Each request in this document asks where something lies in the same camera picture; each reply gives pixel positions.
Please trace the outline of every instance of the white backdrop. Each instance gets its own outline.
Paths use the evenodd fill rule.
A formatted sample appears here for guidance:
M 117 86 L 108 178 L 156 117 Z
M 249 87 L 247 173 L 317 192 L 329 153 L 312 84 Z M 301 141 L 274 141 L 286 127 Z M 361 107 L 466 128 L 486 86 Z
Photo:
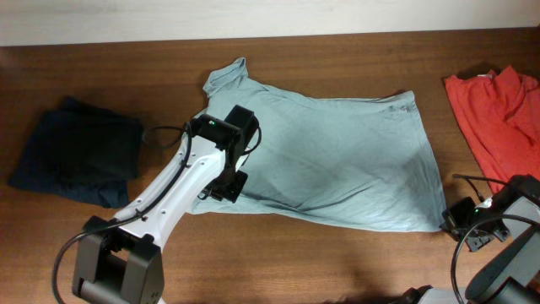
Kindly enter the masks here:
M 0 0 L 0 45 L 537 26 L 540 0 Z

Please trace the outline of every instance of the light blue t-shirt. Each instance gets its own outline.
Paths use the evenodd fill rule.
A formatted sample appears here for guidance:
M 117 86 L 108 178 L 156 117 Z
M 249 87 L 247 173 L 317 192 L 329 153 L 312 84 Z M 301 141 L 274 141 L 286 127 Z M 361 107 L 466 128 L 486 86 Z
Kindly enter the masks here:
M 283 214 L 370 231 L 438 231 L 440 174 L 412 91 L 389 98 L 314 99 L 248 78 L 245 58 L 210 74 L 207 114 L 255 112 L 262 142 L 241 170 L 235 204 L 192 213 Z M 257 134 L 251 147 L 257 141 Z

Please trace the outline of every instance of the clothing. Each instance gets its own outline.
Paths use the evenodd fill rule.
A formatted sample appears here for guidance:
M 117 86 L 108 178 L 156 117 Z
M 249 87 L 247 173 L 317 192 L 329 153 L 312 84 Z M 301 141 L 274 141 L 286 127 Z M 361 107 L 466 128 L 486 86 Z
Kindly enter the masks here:
M 438 231 L 440 174 L 413 92 L 314 99 L 248 78 L 245 58 L 212 72 L 207 114 L 255 112 L 262 142 L 240 169 L 235 204 L 208 198 L 192 212 L 283 214 L 371 231 Z M 250 147 L 257 141 L 257 134 Z
M 107 208 L 126 206 L 142 132 L 137 119 L 66 98 L 41 118 L 8 185 Z
M 483 174 L 508 182 L 540 177 L 540 89 L 512 67 L 469 80 L 449 77 L 446 92 Z M 503 186 L 491 183 L 496 193 Z

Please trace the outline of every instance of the brown wood tabletop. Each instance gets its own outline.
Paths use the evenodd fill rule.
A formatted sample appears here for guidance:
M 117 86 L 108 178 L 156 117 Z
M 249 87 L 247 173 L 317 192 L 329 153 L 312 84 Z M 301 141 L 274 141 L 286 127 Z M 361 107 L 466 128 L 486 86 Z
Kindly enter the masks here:
M 6 185 L 39 117 L 65 95 L 147 126 L 181 126 L 207 105 L 210 71 L 246 57 L 250 76 L 312 97 L 379 97 L 412 90 L 435 152 L 448 204 L 473 192 L 452 173 L 481 175 L 442 79 L 512 65 L 540 76 L 540 30 L 331 35 L 0 48 L 0 302 L 53 303 L 51 268 L 61 245 L 93 214 L 115 210 Z M 174 149 L 143 147 L 134 198 Z M 484 193 L 485 184 L 479 183 Z M 450 288 L 456 243 L 439 233 L 379 233 L 279 215 L 186 215 L 164 251 L 167 303 L 317 303 Z M 464 252 L 459 285 L 507 243 Z M 59 281 L 71 295 L 75 250 Z

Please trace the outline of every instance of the red cloth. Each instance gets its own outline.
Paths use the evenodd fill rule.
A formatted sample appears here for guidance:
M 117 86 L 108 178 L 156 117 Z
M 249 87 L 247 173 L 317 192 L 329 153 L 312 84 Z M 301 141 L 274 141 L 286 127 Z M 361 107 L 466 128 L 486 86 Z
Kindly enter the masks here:
M 446 80 L 446 92 L 483 174 L 508 181 L 513 175 L 540 177 L 540 88 L 512 67 L 499 76 Z M 491 183 L 495 193 L 502 186 Z

